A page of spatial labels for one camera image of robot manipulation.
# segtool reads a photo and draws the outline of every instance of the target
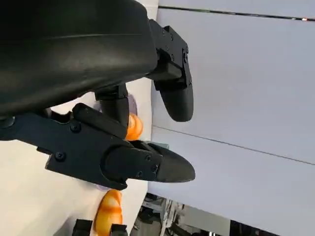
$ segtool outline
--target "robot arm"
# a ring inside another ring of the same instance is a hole
[[[36,146],[50,155],[47,170],[118,190],[128,178],[195,178],[176,153],[124,140],[128,81],[152,79],[175,121],[192,117],[188,46],[171,27],[149,21],[133,0],[56,0],[28,4],[23,13],[13,7],[0,10],[0,140]],[[84,104],[66,115],[49,109],[88,91],[102,113]]]

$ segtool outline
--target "white wall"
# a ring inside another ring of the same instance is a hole
[[[281,236],[313,235],[314,166],[156,127],[153,140],[189,160],[196,179],[149,192]]]
[[[191,122],[174,122],[160,96],[156,126],[315,164],[315,24],[160,10],[189,45]]]
[[[176,123],[153,93],[152,138],[188,159],[196,180],[149,190],[282,236],[312,235],[315,24],[166,9],[158,21],[189,45],[195,110]]]
[[[159,5],[291,17],[315,16],[313,0],[159,0]]]

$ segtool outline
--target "white tabletop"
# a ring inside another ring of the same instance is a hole
[[[158,0],[139,2],[147,8],[148,17],[155,19]],[[144,123],[142,140],[151,139],[151,83],[144,78],[127,84]],[[54,110],[66,113],[78,102],[92,105],[94,95],[88,93]],[[0,232],[3,235],[71,235],[77,218],[94,220],[105,192],[94,184],[45,170],[48,156],[37,152],[34,146],[19,141],[0,142],[0,150]],[[133,179],[127,183],[122,208],[123,223],[127,224],[130,233],[148,184]]]

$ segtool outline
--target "orange toy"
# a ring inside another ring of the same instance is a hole
[[[142,121],[137,115],[130,113],[126,140],[128,141],[138,140],[140,138],[140,135],[142,134],[142,131],[143,131]]]
[[[100,202],[96,218],[95,231],[98,236],[109,236],[112,224],[122,224],[122,194],[120,191],[109,190]]]

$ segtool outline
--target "black bracket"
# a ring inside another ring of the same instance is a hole
[[[0,129],[0,140],[37,146],[50,155],[47,170],[102,186],[122,190],[127,178],[156,181],[162,155],[135,148],[121,130],[115,120],[77,104],[64,116],[51,111],[16,116],[13,125]]]
[[[162,28],[150,20],[150,27],[159,59],[147,77],[154,80],[169,115],[175,121],[188,121],[193,114],[188,45],[170,26]]]

